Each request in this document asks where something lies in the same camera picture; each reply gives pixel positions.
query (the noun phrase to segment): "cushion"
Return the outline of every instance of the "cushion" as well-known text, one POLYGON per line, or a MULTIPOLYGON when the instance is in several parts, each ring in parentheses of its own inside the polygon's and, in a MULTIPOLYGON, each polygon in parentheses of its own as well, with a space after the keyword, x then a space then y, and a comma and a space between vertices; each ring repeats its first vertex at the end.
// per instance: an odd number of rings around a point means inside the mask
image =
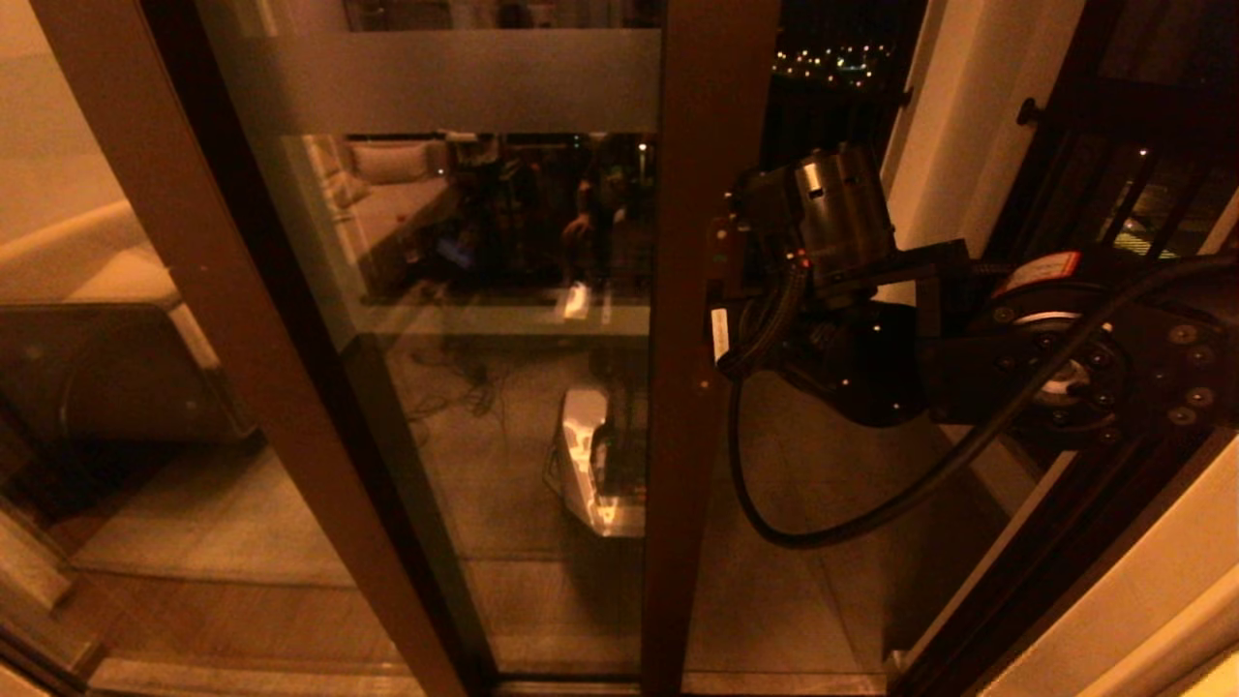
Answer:
POLYGON ((155 249, 139 244, 118 251, 99 272, 64 298, 67 302, 151 302, 165 310, 181 301, 155 249))
POLYGON ((427 160, 427 142, 354 142, 351 149, 357 173, 369 183, 401 183, 425 178, 434 170, 427 160))
POLYGON ((31 232, 0 245, 0 300, 63 300, 118 251, 141 244, 146 233, 125 199, 31 232))
POLYGON ((370 192, 370 184, 353 176, 353 172, 339 170, 323 182, 323 192, 327 194, 327 201, 342 210, 366 198, 370 192))

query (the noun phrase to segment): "wall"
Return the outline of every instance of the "wall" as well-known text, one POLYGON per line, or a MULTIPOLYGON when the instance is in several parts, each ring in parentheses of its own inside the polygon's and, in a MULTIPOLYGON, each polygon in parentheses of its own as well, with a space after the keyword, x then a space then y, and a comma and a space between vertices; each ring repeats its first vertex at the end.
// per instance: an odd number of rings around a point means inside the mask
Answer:
POLYGON ((38 690, 2 664, 0 664, 0 695, 7 695, 9 697, 47 697, 47 692, 38 690))
POLYGON ((930 0, 937 35, 917 46, 912 103, 882 166, 900 248, 964 236, 980 254, 1032 141, 1033 129, 1015 123, 1020 104, 1049 98, 1083 7, 930 0))
POLYGON ((983 695, 1154 695, 1239 641, 1237 490, 1239 446, 1232 441, 983 695))
POLYGON ((27 0, 0 0, 0 244, 124 197, 27 0))

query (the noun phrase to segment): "wire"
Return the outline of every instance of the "wire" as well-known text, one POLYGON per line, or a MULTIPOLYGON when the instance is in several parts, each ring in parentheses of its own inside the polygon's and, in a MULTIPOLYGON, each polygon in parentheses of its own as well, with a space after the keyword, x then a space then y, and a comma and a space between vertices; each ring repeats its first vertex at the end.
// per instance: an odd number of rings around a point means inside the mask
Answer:
POLYGON ((1018 392, 1007 400, 1001 409, 996 410, 985 423, 968 432, 968 436, 957 443, 929 472, 923 474, 907 489, 869 513, 825 530, 813 532, 784 532, 777 530, 766 522, 748 495, 748 487, 745 484, 743 464, 740 456, 740 404, 743 386, 743 378, 741 378, 732 385, 731 402, 727 410, 727 459, 731 464, 731 478, 736 488, 736 496, 740 499, 740 506, 743 509, 750 525, 753 526, 753 530, 758 535, 768 542, 792 550, 826 547, 872 532, 916 508, 950 478, 950 475, 976 459, 991 441, 1011 426, 1011 422, 1032 401, 1041 387, 1058 373, 1058 369, 1063 364, 1070 360, 1072 355, 1079 350, 1079 347, 1089 339, 1094 331, 1101 328, 1101 324, 1119 307, 1176 280, 1234 267, 1237 267, 1235 254, 1191 256, 1166 262, 1119 286, 1100 305, 1072 324, 1070 331, 1063 337, 1058 350, 1032 374, 1032 378, 1025 383, 1018 392))
POLYGON ((768 318, 762 317, 762 326, 757 329, 752 340, 743 345, 737 345, 719 359, 719 373, 731 380, 743 380, 745 376, 757 370, 758 361, 774 343, 783 339, 792 322, 795 321, 800 310, 800 300, 804 297, 804 287, 809 280, 808 266, 792 264, 779 284, 778 300, 768 318))

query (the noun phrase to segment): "white label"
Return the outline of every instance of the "white label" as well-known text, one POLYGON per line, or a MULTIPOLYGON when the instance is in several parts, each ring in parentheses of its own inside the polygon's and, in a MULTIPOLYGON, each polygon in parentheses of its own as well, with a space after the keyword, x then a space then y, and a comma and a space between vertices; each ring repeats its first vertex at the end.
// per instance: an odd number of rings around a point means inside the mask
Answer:
POLYGON ((715 307, 710 310, 710 324, 714 328, 714 363, 717 364, 719 359, 731 350, 731 339, 727 336, 727 308, 715 307))
POLYGON ((1004 292, 1015 290, 1021 285, 1028 285, 1030 282, 1068 277, 1075 272, 1075 264, 1079 264, 1079 251, 1059 251, 1057 254, 1049 254, 1048 256, 1033 259, 1014 270, 1011 275, 1007 276, 1006 281, 994 291, 994 296, 997 297, 1004 292))

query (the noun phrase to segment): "glass pane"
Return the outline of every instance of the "glass pane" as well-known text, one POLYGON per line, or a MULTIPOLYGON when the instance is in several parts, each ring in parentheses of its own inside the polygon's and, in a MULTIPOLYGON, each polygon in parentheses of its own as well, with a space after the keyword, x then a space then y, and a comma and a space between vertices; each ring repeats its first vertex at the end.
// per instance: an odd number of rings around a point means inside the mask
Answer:
POLYGON ((1131 0, 1098 74, 1233 93, 1239 78, 1235 22, 1229 0, 1131 0))
MULTIPOLYGON (((1209 167, 1201 183, 1193 183, 1193 176, 1199 173, 1183 158, 1168 157, 1158 162, 1149 183, 1136 193, 1135 204, 1121 220, 1114 245, 1136 254, 1147 253, 1157 235, 1166 230, 1166 225, 1175 224, 1170 218, 1186 198, 1187 209, 1170 232, 1161 256, 1196 254, 1234 194, 1239 177, 1230 167, 1209 167)), ((1114 215, 1123 212, 1123 201, 1134 184, 1135 181, 1130 178, 1124 183, 1123 197, 1115 201, 1103 232, 1114 224, 1114 215)))
POLYGON ((0 15, 2 640, 109 693, 416 690, 30 6, 0 15))
POLYGON ((636 673, 659 6, 326 5, 199 12, 457 626, 636 673))
POLYGON ((924 2, 784 0, 771 61, 762 166, 866 142, 881 158, 902 104, 924 2))

